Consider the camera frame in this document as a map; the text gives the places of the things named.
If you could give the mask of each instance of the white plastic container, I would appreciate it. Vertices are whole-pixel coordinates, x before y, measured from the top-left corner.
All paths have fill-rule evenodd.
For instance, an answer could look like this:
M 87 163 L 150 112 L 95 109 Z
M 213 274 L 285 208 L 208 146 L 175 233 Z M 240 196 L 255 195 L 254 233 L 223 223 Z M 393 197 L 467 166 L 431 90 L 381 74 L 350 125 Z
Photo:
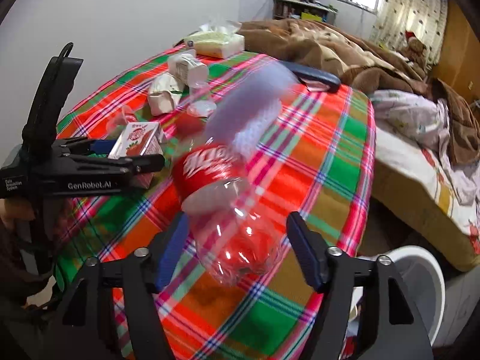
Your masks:
M 187 51 L 173 55 L 168 59 L 170 74 L 188 86 L 206 82 L 208 66 L 196 59 L 196 55 L 191 50 Z

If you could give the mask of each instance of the brown blanket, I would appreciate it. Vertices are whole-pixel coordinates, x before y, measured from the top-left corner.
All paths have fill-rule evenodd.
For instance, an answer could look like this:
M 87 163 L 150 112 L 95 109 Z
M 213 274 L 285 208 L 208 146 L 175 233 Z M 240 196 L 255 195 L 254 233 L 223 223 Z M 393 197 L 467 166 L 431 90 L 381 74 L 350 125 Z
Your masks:
M 439 79 L 431 82 L 434 101 L 447 101 L 450 142 L 447 153 L 452 166 L 467 165 L 480 158 L 480 127 L 465 99 Z
M 245 37 L 247 51 L 330 72 L 366 94 L 395 89 L 433 100 L 445 98 L 450 114 L 452 165 L 480 158 L 480 127 L 467 102 L 440 80 L 434 80 L 430 88 L 416 69 L 393 52 L 329 24 L 308 20 L 244 22 L 238 33 Z

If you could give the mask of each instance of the yellow box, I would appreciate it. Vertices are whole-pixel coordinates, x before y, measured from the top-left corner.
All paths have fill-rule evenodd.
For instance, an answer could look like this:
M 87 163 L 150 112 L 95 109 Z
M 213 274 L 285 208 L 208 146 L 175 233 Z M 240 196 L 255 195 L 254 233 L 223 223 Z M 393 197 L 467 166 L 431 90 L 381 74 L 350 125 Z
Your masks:
M 302 20 L 315 20 L 315 21 L 323 21 L 323 18 L 317 15 L 312 15 L 311 13 L 302 12 L 301 13 Z

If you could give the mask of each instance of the human hand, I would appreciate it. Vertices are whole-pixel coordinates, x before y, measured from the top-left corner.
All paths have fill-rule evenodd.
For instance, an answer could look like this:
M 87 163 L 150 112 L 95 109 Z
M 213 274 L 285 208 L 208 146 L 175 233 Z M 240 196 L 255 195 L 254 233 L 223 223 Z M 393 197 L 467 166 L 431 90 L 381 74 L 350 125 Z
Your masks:
M 8 230 L 13 230 L 15 219 L 32 221 L 35 219 L 35 213 L 26 199 L 0 199 L 0 218 Z

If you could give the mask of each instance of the red bottle label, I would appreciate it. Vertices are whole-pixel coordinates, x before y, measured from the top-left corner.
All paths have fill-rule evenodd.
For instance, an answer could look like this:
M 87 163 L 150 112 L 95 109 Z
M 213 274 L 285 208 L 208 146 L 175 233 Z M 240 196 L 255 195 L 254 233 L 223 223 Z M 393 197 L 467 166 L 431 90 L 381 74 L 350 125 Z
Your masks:
M 200 188 L 243 176 L 240 157 L 225 145 L 206 144 L 179 157 L 172 168 L 173 182 L 183 202 Z

